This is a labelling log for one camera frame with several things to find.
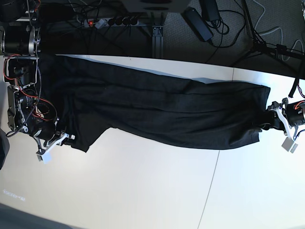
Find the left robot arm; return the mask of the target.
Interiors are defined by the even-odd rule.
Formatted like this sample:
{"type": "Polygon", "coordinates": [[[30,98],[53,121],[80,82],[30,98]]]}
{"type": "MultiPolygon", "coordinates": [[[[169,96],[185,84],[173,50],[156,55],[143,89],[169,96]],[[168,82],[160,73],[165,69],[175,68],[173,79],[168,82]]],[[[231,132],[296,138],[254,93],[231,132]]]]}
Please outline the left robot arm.
{"type": "Polygon", "coordinates": [[[280,103],[274,101],[260,116],[257,126],[263,130],[276,129],[283,131],[286,136],[290,136],[296,141],[304,132],[298,128],[305,124],[305,93],[298,83],[298,89],[302,100],[289,103],[288,98],[282,99],[280,103]]]}

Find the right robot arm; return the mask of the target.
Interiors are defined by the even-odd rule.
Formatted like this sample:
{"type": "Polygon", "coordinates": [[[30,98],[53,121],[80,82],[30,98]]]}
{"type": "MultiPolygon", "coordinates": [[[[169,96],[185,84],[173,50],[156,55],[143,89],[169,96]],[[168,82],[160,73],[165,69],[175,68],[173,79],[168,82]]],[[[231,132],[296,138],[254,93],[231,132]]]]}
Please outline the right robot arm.
{"type": "Polygon", "coordinates": [[[3,54],[3,80],[8,86],[8,126],[6,137],[23,133],[33,138],[37,155],[45,156],[55,145],[74,136],[57,130],[55,106],[42,97],[39,69],[41,24],[69,21],[76,16],[73,7],[64,3],[40,0],[2,0],[0,36],[3,54]]]}

